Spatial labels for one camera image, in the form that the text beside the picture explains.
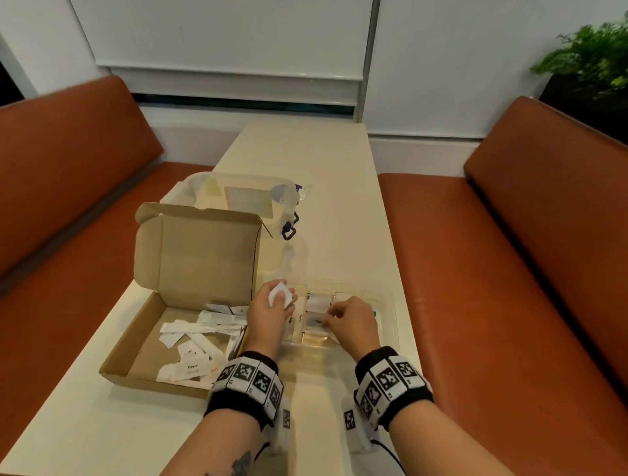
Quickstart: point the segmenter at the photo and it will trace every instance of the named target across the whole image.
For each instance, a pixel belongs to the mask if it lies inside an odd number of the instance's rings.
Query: black cable
[[[264,451],[265,449],[267,449],[269,446],[271,445],[270,441],[265,442],[262,447],[259,449],[259,451],[257,452],[257,455],[255,455],[255,459],[253,460],[253,462],[256,462],[257,459],[259,458],[259,456],[262,454],[262,451]]]
[[[406,473],[406,470],[403,468],[403,466],[401,466],[401,461],[399,461],[397,459],[397,457],[394,455],[394,453],[388,449],[388,447],[383,444],[381,441],[377,441],[377,440],[371,440],[371,443],[373,443],[374,445],[378,445],[381,446],[383,449],[385,449],[388,454],[392,457],[393,460],[395,460],[397,462],[397,464],[399,465],[399,468],[401,468],[401,470],[403,471],[403,474],[408,474]]]

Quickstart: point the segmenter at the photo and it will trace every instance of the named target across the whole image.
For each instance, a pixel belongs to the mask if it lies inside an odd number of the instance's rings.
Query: planter
[[[597,97],[573,77],[553,75],[539,98],[574,119],[628,144],[628,92]]]

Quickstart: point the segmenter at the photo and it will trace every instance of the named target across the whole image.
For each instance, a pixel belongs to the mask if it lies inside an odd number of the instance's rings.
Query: cardboard box lid
[[[144,203],[135,219],[135,281],[167,306],[250,303],[264,227],[257,215]]]

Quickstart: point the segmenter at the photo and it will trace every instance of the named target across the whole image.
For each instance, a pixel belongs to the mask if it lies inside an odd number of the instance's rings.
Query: bench backrest
[[[520,97],[465,172],[628,386],[628,148]]]
[[[0,276],[162,152],[109,76],[0,109]]]

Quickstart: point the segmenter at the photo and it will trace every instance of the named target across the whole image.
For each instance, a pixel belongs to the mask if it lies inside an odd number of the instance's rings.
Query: left hand
[[[279,283],[286,284],[285,279],[275,279],[264,283],[251,301],[246,314],[248,336],[244,350],[254,350],[277,361],[277,353],[286,328],[286,320],[295,311],[295,302],[298,296],[294,288],[290,288],[292,302],[286,310],[283,309],[286,295],[280,291],[275,296],[273,305],[268,304],[268,294]]]

